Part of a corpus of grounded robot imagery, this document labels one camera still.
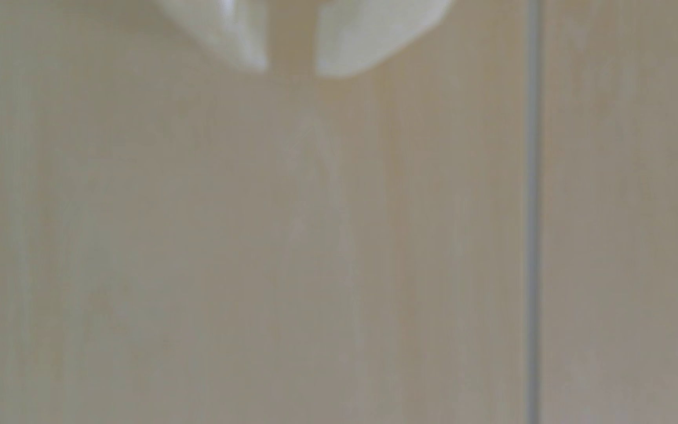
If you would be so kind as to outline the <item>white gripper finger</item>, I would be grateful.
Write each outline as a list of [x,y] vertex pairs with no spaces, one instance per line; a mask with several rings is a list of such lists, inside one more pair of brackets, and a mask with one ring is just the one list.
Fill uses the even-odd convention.
[[315,73],[330,79],[358,75],[429,33],[452,1],[329,1],[318,9]]
[[238,70],[269,70],[265,1],[157,1],[183,32]]

